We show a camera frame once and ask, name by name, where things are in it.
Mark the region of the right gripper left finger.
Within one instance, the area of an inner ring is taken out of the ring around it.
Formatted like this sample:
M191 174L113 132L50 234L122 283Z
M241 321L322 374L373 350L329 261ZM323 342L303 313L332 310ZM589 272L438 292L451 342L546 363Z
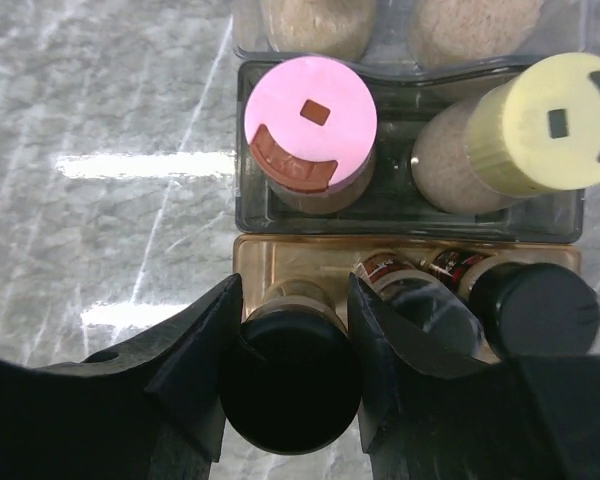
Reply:
M0 359L0 479L205 479L221 455L219 357L236 338L233 274L81 362Z

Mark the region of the small black cap bottle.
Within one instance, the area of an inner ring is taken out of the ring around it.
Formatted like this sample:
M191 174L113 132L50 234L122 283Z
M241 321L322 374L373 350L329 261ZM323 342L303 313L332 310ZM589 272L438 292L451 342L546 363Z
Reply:
M303 455L336 440L362 375L327 292L302 277L272 285L221 357L219 393L229 423L262 450Z

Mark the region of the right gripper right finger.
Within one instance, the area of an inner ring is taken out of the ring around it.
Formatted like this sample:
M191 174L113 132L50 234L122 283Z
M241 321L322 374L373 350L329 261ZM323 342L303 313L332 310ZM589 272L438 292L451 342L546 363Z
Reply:
M600 355L455 352L351 277L358 413L376 479L600 479Z

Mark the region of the yellow lid spice jar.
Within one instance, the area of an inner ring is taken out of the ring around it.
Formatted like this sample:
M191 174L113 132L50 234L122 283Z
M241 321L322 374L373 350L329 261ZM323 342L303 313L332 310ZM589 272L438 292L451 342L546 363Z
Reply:
M548 57L428 122L411 154L416 187L454 214L600 183L600 56Z

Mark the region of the black cap spice bottle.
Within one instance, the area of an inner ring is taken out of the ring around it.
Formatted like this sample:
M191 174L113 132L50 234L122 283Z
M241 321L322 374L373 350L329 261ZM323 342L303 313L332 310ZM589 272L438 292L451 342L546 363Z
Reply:
M597 294L565 266L460 247L438 249L420 266L467 305L501 360L584 355L596 339Z

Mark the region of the silver lid spice jar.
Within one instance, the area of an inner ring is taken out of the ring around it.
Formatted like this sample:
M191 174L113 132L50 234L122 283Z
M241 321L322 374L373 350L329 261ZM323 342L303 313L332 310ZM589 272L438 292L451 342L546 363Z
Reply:
M538 23L541 1L417 1L409 45L424 69L513 53Z

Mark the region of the pink lid spice jar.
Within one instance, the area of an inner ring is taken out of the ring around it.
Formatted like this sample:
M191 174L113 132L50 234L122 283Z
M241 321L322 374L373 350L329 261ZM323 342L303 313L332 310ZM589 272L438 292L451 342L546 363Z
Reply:
M326 215L352 205L375 169L378 114L362 78L327 57L269 70L249 95L243 132L270 188L289 207Z

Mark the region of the dark shaker spice bottle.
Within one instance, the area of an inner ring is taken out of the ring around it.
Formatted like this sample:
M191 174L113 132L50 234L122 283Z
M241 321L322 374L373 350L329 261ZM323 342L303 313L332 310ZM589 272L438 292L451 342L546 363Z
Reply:
M397 314L439 343L463 354L478 353L483 340L479 320L433 275L394 250L375 250L361 258L354 273Z

